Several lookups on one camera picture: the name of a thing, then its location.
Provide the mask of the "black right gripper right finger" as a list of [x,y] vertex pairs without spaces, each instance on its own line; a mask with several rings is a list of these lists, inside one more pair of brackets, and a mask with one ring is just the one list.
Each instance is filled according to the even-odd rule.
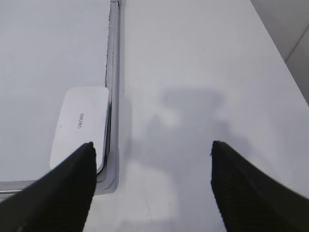
[[307,232],[309,200],[280,184],[230,145],[214,141],[211,189],[228,232]]

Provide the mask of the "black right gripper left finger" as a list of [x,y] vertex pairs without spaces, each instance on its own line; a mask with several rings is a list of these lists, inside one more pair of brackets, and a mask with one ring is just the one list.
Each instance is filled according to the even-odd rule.
[[0,204],[2,232],[81,232],[96,189],[96,151],[85,143]]

